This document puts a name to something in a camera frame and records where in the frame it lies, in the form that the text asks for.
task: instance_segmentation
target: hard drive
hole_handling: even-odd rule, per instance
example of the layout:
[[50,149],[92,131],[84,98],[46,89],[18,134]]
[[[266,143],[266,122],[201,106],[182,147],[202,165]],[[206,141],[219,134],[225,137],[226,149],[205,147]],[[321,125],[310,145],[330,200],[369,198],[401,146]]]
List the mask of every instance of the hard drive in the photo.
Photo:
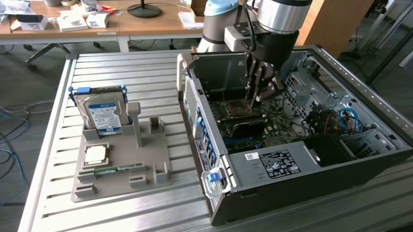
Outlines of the hard drive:
[[79,87],[76,92],[71,87],[70,92],[83,117],[84,127],[96,129],[99,135],[121,133],[122,126],[130,124],[126,87]]

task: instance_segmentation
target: blue hard drive label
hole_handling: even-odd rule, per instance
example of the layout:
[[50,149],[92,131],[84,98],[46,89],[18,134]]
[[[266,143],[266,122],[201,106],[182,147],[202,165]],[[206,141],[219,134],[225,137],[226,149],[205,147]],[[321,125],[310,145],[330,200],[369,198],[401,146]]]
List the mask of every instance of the blue hard drive label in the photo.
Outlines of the blue hard drive label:
[[301,172],[289,150],[260,155],[260,159],[272,179]]
[[88,106],[96,129],[107,134],[121,129],[121,120],[117,115],[117,104],[105,103]]

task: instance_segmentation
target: wooden desk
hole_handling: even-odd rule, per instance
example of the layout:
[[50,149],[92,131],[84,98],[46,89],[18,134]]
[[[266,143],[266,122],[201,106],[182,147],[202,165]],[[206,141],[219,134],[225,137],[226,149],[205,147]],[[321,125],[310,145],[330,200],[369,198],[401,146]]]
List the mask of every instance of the wooden desk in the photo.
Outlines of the wooden desk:
[[[110,5],[118,7],[118,1],[99,1],[102,5]],[[58,6],[58,7],[48,7],[46,6],[44,2],[34,1],[31,2],[31,8],[39,15],[46,15],[47,17],[59,17],[59,11],[67,11],[71,8],[68,6]],[[79,36],[96,36],[102,34],[117,35],[119,34],[119,16],[111,14],[110,15],[110,22],[107,28],[90,28],[84,30],[75,30],[60,32],[58,22],[48,22],[46,30],[22,30],[18,28],[12,31],[11,34],[3,36],[2,38],[51,38],[51,37],[79,37]]]
[[[146,1],[146,3],[151,2],[169,2],[187,7],[187,5],[181,3],[179,0]],[[135,4],[135,0],[122,0],[119,1],[119,8],[127,9],[131,5]],[[187,9],[166,4],[155,4],[155,6],[162,10],[162,13],[158,17],[138,19],[127,12],[126,14],[121,15],[121,35],[202,33],[202,29],[189,30],[182,25],[178,13],[189,12]]]
[[[181,4],[179,0],[157,0],[157,2],[169,2]],[[138,3],[135,0],[127,1],[99,1],[102,5],[114,6],[127,9],[129,6]],[[0,25],[0,45],[8,44],[48,44],[48,43],[76,43],[76,42],[99,42],[118,41],[121,52],[129,52],[129,40],[141,39],[178,39],[178,38],[199,38],[202,30],[189,30],[183,27],[178,12],[187,9],[158,4],[163,10],[162,15],[155,18],[137,18],[126,11],[119,15],[110,15],[107,28],[94,28],[60,32],[58,22],[50,22],[46,30],[22,30],[22,28],[11,31],[10,23],[15,21],[11,17],[10,22]],[[47,17],[60,16],[59,11],[70,10],[67,6],[48,7],[44,2],[31,2],[31,8],[39,15]]]

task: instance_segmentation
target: barcode sticker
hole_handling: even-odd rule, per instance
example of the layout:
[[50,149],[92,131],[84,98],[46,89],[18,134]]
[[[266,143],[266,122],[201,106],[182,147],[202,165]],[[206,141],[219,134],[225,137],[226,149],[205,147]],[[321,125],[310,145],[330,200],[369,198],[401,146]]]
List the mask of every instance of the barcode sticker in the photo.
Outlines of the barcode sticker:
[[258,158],[260,158],[258,152],[248,153],[248,154],[245,155],[245,158],[246,158],[246,160],[258,159]]

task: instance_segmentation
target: aluminum slotted table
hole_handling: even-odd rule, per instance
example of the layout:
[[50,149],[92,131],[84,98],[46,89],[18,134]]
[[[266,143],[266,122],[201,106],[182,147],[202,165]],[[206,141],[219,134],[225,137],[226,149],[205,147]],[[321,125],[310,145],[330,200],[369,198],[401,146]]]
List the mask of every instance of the aluminum slotted table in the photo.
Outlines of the aluminum slotted table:
[[[381,231],[412,220],[411,159],[362,187],[211,227],[178,103],[177,55],[182,52],[190,50],[68,57],[19,231]],[[161,115],[166,123],[174,183],[74,203],[83,120],[67,89],[119,84],[129,88],[129,100],[141,102],[141,120]]]

